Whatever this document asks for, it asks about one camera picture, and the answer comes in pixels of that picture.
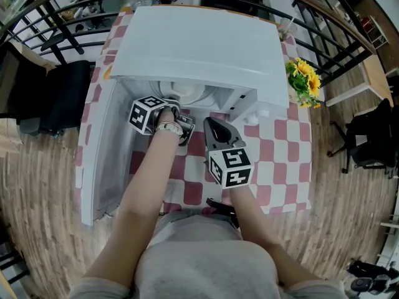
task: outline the bracelet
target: bracelet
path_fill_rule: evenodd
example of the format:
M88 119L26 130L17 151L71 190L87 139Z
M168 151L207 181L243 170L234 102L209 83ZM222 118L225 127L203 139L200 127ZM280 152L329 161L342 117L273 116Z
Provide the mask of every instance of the bracelet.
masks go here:
M179 137L181 137L183 135L183 130L181 129L181 126L180 125L176 125L176 124L171 123L171 122L162 122L162 123L160 123L155 131L159 131L159 130L170 131L170 132L176 134Z

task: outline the wooden table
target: wooden table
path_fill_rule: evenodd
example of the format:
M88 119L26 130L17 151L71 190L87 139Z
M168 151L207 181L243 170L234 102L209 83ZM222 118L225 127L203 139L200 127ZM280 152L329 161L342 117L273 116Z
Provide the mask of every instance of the wooden table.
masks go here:
M393 107L391 91L378 56L372 55L368 57L360 64L360 68L362 69L362 75L365 79L364 83L326 101L326 106L331 107L332 105L359 94L360 92L371 90L382 100L384 98L389 99L391 107Z

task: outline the metal railing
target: metal railing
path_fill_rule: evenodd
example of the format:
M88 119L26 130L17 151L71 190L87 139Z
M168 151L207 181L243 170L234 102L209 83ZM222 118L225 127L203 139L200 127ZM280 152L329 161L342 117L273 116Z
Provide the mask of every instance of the metal railing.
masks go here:
M31 46L35 50L41 48L40 55L53 53L60 63L64 64L65 59L62 55L63 50L75 49L79 54L84 53L84 48L95 45L102 45L102 42L78 43L76 37L85 36L89 34L98 34L108 32L110 27L101 29L92 29L89 31L72 33L69 30L71 24L78 24L89 20L100 20L109 17L115 17L117 12L102 12L89 17L82 17L69 21L63 20L60 13L75 9L77 7L84 7L95 2L105 0L83 0L78 1L68 6L54 9L53 0L30 0L29 4L8 23L2 24L0 29L0 44L16 39L23 44L37 37L40 43ZM322 85L327 85L337 77L341 76L354 66L362 62L369 55L375 53L373 45L370 43L360 21L356 18L354 12L351 10L345 0L338 0L344 11L348 14L352 24L349 24L342 17L340 17L334 8L330 5L328 0L322 3L318 0L293 0L293 7L298 7L300 14L304 20L295 18L294 24L304 28L310 37L311 44L306 41L295 38L297 45L306 48L308 51L315 54L316 63L308 61L311 66L316 69L316 72L322 77ZM269 14L277 17L292 19L292 16L280 10L274 9L259 3L259 0L203 0L203 5L221 9L230 9L233 11L258 15L259 11L266 11ZM41 12L41 17L33 22L26 21L26 26L18 31L14 28L19 21L26 19L26 16L33 10L41 10L44 8L46 13ZM312 22L305 20L304 12L310 13ZM325 22L327 30L320 28L317 19L322 19ZM39 31L36 25L42 21L48 24L48 28ZM33 35L27 39L21 40L18 35L25 30L32 29ZM52 32L50 38L46 38L45 34ZM57 44L63 40L68 40L70 45L59 47Z

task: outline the yellow flower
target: yellow flower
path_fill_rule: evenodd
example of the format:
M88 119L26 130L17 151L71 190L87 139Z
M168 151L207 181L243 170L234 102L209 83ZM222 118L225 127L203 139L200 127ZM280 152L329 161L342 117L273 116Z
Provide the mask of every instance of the yellow flower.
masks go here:
M301 60L298 61L298 64L294 71L294 76L296 76L298 72L305 76L310 76L310 75L314 74L314 70L312 69L312 67L305 61L301 61Z
M289 60L287 63L286 63L286 66L288 66L288 65L292 65L293 67L297 67L297 65L293 62L293 61L291 61L291 60Z
M312 104L307 103L307 102L304 102L303 104L300 105L301 108L303 108L303 107L311 107L311 106L312 106Z
M317 74L313 74L309 77L307 81L307 86L309 88L309 95L312 95L313 97L318 97L320 94L320 85L321 82L319 80L319 76Z

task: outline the checkered tablecloth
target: checkered tablecloth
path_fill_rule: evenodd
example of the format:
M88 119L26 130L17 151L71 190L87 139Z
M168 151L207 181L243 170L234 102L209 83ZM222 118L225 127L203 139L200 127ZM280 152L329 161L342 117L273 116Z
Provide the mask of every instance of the checkered tablecloth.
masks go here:
M90 146L91 120L95 119L94 114L90 114L90 106L98 105L102 96L108 96L106 92L102 92L109 84L107 74L132 17L131 10L125 9L120 12L104 44L102 54L96 61L79 135L76 158L77 198L80 196L78 179L83 177L84 173L82 159L84 151ZM292 38L282 42L281 47L286 62L298 56ZM198 123L188 146L178 149L170 174L163 212L182 209L201 209L203 212L209 212L210 209L205 203L208 197L229 202L227 193L222 192L206 170L202 126L203 119L209 115L223 120L226 119L226 115L196 110L186 112L195 116ZM250 188L262 210L265 213L281 213L309 209L312 138L308 109L298 108L296 104L290 103L284 116L262 117L257 126L237 125L237 127L255 162ZM130 165L131 175L137 171L150 141L150 136L137 135Z

